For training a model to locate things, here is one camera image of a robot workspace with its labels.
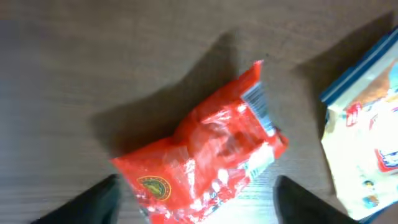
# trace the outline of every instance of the red snack bag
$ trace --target red snack bag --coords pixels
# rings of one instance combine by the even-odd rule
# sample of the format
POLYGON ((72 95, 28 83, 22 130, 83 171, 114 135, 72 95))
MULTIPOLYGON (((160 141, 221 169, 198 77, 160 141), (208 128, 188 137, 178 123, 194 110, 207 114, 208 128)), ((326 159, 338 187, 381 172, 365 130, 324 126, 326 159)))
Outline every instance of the red snack bag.
POLYGON ((200 103, 173 136, 113 159, 153 224, 197 223, 280 157, 261 61, 200 103))

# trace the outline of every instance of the wooden table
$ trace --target wooden table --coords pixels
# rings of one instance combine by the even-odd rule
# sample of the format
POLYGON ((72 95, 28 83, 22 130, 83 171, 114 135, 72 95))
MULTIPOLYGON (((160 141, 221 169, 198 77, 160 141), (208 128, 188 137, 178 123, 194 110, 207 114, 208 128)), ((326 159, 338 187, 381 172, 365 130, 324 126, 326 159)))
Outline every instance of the wooden table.
MULTIPOLYGON (((290 139, 261 175, 261 222, 277 223, 280 174, 341 208, 318 95, 397 11, 396 0, 0 1, 0 223, 39 218, 114 173, 119 130, 136 146, 170 134, 257 59, 290 139)), ((143 223, 124 187, 120 223, 143 223)))

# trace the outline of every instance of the yellow emblem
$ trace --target yellow emblem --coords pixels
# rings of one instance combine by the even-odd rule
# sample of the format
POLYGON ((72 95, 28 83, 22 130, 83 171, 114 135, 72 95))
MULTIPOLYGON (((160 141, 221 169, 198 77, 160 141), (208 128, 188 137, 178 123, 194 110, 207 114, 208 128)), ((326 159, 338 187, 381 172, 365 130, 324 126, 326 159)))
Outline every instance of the yellow emblem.
POLYGON ((161 177, 145 176, 137 180, 158 200, 167 200, 172 193, 170 184, 161 177))

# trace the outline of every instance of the crinkled plastic wrapper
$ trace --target crinkled plastic wrapper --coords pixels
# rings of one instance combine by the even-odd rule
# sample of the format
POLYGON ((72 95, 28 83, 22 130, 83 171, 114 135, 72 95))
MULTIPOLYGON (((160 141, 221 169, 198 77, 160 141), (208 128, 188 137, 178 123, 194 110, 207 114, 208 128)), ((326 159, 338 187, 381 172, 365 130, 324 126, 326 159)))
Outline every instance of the crinkled plastic wrapper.
POLYGON ((153 224, 198 223, 280 157, 261 62, 200 103, 173 136, 115 158, 153 224))
POLYGON ((337 197, 356 220, 398 200, 397 41, 394 29, 321 95, 323 148, 337 197))

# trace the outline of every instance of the barcode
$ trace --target barcode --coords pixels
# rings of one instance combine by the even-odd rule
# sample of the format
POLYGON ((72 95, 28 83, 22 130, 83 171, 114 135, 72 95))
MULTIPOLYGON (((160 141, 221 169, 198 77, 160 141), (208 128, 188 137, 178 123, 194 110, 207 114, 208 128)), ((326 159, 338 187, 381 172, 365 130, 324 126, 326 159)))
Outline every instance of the barcode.
POLYGON ((251 111, 256 115, 256 118, 266 130, 267 134, 273 135, 274 127, 268 117, 267 99, 261 83, 255 84, 252 88, 243 93, 242 99, 249 105, 251 111))
POLYGON ((252 171, 250 171, 250 178, 253 180, 255 179, 259 174, 261 174, 263 170, 260 169, 254 169, 252 171))

